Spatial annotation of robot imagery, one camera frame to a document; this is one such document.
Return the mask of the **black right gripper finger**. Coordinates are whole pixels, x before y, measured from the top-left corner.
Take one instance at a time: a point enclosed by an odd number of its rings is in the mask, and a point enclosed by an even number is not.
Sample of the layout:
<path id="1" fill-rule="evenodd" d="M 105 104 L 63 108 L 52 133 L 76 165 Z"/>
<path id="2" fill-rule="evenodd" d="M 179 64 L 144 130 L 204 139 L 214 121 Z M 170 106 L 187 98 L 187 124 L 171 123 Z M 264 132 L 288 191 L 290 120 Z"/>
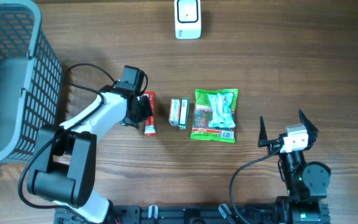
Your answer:
<path id="1" fill-rule="evenodd" d="M 308 134 L 318 134 L 316 126 L 305 116 L 302 110 L 298 110 L 301 123 L 305 126 Z"/>
<path id="2" fill-rule="evenodd" d="M 267 146 L 267 145 L 268 145 L 267 132 L 265 129 L 264 119 L 261 116 L 260 117 L 260 133 L 259 133 L 259 138 L 258 138 L 258 146 Z"/>

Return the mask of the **red snack stick packet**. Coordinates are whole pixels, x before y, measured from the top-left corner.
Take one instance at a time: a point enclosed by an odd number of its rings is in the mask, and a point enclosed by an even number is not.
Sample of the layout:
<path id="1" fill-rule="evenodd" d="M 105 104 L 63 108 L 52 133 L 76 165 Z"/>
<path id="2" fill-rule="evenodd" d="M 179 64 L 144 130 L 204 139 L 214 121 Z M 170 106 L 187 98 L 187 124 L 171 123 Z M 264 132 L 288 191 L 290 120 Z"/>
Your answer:
<path id="1" fill-rule="evenodd" d="M 155 99 L 155 92 L 154 91 L 146 91 L 144 93 L 145 96 L 148 97 L 149 99 L 149 103 L 152 109 L 152 113 L 154 113 L 154 99 Z M 156 135 L 156 130 L 155 130 L 155 119 L 154 119 L 154 115 L 150 116 L 147 118 L 146 122 L 145 122 L 145 131 L 144 134 L 146 136 L 155 136 Z"/>

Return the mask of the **red white small box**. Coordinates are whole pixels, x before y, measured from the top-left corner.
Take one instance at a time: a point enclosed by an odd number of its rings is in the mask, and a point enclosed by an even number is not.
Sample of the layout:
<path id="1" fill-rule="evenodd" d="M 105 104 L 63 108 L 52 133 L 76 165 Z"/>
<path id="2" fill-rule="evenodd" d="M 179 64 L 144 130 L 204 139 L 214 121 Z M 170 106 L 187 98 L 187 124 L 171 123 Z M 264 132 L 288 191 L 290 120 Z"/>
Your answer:
<path id="1" fill-rule="evenodd" d="M 168 120 L 172 126 L 178 126 L 180 119 L 180 105 L 181 103 L 179 99 L 171 99 Z"/>

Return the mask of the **green white small box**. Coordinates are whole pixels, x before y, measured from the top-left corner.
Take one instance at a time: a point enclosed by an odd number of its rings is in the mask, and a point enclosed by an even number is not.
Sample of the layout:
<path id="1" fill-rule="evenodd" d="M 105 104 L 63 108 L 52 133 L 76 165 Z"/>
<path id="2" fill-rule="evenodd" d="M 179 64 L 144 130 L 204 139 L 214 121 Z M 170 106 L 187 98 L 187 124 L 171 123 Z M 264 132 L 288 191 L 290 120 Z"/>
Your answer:
<path id="1" fill-rule="evenodd" d="M 181 99 L 181 107 L 180 107 L 180 119 L 179 119 L 179 128 L 186 129 L 188 124 L 188 110 L 189 110 L 189 99 L 182 98 Z"/>

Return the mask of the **green gummy candy bag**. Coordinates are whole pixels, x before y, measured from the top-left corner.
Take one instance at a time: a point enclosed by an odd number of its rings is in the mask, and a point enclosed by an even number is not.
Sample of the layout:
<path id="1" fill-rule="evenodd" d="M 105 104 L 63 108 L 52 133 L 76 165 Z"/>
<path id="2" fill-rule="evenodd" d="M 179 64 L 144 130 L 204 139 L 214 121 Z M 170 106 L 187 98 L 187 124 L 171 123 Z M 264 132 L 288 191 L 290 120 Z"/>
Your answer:
<path id="1" fill-rule="evenodd" d="M 235 122 L 235 112 L 239 90 L 237 88 L 223 90 L 195 90 L 195 112 L 194 122 L 191 129 L 190 138 L 203 141 L 221 141 L 234 143 L 236 141 L 234 133 L 235 128 L 210 128 L 208 126 L 212 119 L 213 112 L 208 100 L 208 94 L 216 95 L 217 93 L 233 93 L 231 104 L 232 117 Z"/>

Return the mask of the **light teal wipes packet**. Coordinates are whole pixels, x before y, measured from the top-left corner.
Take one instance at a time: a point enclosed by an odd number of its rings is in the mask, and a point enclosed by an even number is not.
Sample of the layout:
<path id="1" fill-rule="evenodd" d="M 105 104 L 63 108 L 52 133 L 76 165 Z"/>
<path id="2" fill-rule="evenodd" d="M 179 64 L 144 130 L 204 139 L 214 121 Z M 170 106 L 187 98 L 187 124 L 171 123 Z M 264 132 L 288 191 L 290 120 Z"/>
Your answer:
<path id="1" fill-rule="evenodd" d="M 210 128 L 236 127 L 231 109 L 233 97 L 233 93 L 208 94 L 208 100 L 213 112 L 212 119 L 208 124 Z"/>

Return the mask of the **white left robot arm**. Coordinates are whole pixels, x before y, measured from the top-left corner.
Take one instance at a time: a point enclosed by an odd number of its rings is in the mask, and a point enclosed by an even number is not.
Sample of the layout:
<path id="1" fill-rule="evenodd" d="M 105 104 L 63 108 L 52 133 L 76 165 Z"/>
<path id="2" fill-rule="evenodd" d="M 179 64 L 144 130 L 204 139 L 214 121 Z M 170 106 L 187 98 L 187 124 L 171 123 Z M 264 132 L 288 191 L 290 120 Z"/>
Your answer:
<path id="1" fill-rule="evenodd" d="M 19 190 L 68 210 L 87 223 L 119 223 L 112 201 L 94 189 L 96 146 L 117 123 L 137 128 L 152 116 L 149 99 L 138 91 L 107 86 L 84 111 L 59 126 L 41 127 L 34 156 Z"/>

